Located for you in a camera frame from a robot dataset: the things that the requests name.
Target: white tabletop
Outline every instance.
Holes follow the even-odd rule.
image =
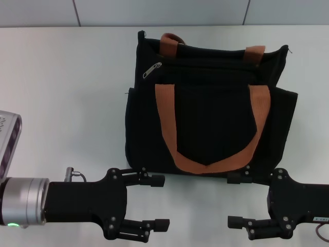
[[[23,131],[12,177],[62,181],[68,166],[97,181],[126,168],[124,115],[134,85],[138,27],[0,29],[0,109],[21,114]],[[189,45],[236,50],[288,44],[278,87],[299,94],[278,167],[302,183],[329,184],[329,26],[143,28],[148,38],[173,32]],[[167,233],[148,246],[326,246],[316,224],[300,224],[290,240],[248,240],[227,227],[227,216],[269,219],[268,186],[166,175],[164,188],[128,188],[126,218],[169,218]],[[323,234],[329,237],[328,228]],[[107,241],[93,223],[47,223],[26,230],[0,227],[1,246],[146,246]]]

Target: orange strap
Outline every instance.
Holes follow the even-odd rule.
[[[179,43],[185,45],[184,40],[177,35],[174,35],[173,33],[164,33],[160,40],[159,54],[164,57],[175,58]]]
[[[252,62],[254,64],[260,64],[265,52],[264,45],[250,46],[246,48],[243,60],[247,62]]]
[[[249,86],[251,107],[257,132],[251,142],[240,152],[208,166],[194,162],[177,151],[177,130],[175,118],[175,85],[156,84],[155,97],[161,122],[164,141],[174,159],[175,165],[182,171],[193,174],[217,173],[240,169],[252,159],[270,109],[270,93],[265,85]]]

